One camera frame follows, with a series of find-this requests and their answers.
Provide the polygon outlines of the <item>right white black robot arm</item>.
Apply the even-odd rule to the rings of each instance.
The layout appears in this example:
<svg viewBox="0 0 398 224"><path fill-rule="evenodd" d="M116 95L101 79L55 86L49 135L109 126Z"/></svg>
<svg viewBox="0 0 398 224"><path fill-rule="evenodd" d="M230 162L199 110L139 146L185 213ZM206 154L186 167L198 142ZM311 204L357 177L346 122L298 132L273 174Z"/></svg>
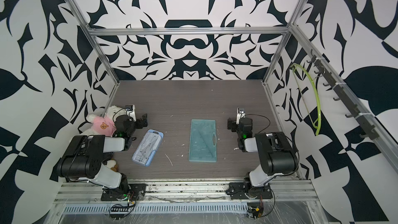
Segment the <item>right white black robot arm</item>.
<svg viewBox="0 0 398 224"><path fill-rule="evenodd" d="M238 148L243 152L256 152L260 164L244 178L246 193L264 188L278 176L289 176L299 168L299 158L282 132L254 134L253 120L228 119L227 128L238 136Z"/></svg>

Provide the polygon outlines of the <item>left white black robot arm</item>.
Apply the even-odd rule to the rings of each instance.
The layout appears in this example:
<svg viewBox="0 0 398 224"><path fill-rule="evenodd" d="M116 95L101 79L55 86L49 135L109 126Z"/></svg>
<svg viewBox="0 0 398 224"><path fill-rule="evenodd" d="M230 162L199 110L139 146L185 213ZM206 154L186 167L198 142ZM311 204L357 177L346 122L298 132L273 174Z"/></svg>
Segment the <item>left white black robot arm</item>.
<svg viewBox="0 0 398 224"><path fill-rule="evenodd" d="M57 164L57 174L68 182L88 181L101 186L106 193L124 199L131 193L126 176L105 165L113 153L127 151L136 137L137 129L148 126L148 115L134 120L129 115L116 119L116 132L105 135L77 135L72 138Z"/></svg>

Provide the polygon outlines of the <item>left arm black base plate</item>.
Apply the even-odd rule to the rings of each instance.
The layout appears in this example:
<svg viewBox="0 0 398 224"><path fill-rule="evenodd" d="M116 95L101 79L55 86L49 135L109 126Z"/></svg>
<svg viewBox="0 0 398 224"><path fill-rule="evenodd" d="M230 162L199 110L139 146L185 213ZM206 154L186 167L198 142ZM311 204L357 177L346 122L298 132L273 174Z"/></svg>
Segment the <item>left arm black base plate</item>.
<svg viewBox="0 0 398 224"><path fill-rule="evenodd" d="M146 187L146 184L129 184L116 189L104 188L101 201L137 201L145 196Z"/></svg>

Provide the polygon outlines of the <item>teal transparent ruler set case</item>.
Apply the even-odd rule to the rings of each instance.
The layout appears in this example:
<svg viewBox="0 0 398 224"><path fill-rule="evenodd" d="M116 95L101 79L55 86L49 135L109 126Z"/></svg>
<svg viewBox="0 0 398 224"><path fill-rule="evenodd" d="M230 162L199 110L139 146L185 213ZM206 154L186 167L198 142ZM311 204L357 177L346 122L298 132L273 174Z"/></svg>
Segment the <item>teal transparent ruler set case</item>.
<svg viewBox="0 0 398 224"><path fill-rule="evenodd" d="M189 161L217 162L217 130L215 120L191 120Z"/></svg>

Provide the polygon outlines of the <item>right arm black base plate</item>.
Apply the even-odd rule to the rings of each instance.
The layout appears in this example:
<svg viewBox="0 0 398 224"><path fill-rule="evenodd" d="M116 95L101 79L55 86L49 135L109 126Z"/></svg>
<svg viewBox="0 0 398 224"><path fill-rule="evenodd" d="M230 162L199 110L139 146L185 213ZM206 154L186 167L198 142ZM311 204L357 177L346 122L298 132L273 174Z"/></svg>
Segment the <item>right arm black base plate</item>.
<svg viewBox="0 0 398 224"><path fill-rule="evenodd" d="M226 195L230 196L232 200L269 200L273 198L270 186L252 187L248 183L229 183Z"/></svg>

